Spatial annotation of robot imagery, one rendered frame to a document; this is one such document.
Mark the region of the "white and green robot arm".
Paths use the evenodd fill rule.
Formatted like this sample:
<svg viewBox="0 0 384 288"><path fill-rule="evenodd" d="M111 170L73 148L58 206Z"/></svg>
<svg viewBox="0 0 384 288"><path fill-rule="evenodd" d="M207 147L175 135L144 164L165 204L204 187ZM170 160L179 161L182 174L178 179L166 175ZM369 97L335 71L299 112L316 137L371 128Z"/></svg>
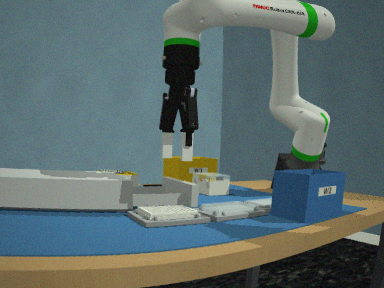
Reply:
<svg viewBox="0 0 384 288"><path fill-rule="evenodd" d="M325 164L330 117L299 96L297 56L298 36L321 41L334 33L335 20L326 8L297 0L183 0L166 10L163 26L162 67L193 70L199 63L203 65L199 57L202 31L221 26L270 29L273 78L269 108L294 131L286 166L301 170Z"/></svg>

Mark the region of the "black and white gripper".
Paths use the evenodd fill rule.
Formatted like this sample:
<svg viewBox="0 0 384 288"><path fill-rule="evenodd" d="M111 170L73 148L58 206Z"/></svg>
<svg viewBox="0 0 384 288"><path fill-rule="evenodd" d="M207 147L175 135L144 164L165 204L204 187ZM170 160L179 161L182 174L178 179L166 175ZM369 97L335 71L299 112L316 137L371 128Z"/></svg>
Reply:
<svg viewBox="0 0 384 288"><path fill-rule="evenodd" d="M172 158L173 133L175 132L173 126L179 109L182 124L182 129L180 130L180 132L182 132L181 161L192 161L193 132L194 130L198 130L199 126L197 89L188 87L195 83L195 71L187 67L169 68L165 71L165 83L170 84L170 88L169 94L163 93L163 105L159 126L159 129L162 130L161 158Z"/></svg>

